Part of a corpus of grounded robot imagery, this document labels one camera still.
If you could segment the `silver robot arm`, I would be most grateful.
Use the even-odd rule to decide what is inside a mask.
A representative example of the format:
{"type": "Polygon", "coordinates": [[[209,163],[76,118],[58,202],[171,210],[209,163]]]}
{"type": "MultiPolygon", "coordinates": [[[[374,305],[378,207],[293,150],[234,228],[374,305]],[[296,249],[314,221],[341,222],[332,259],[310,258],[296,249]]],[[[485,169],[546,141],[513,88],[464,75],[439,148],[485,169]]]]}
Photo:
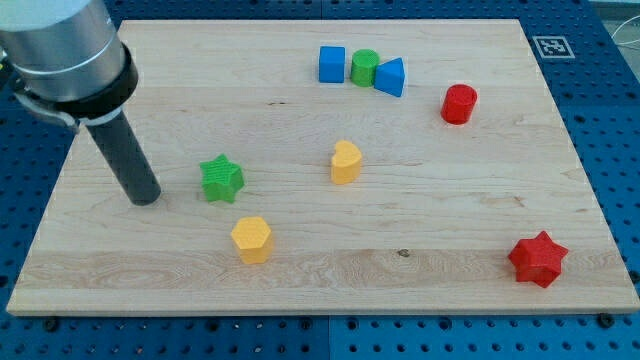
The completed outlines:
{"type": "Polygon", "coordinates": [[[76,131],[123,115],[138,73],[102,0],[2,0],[12,88],[37,119],[76,131]]]}

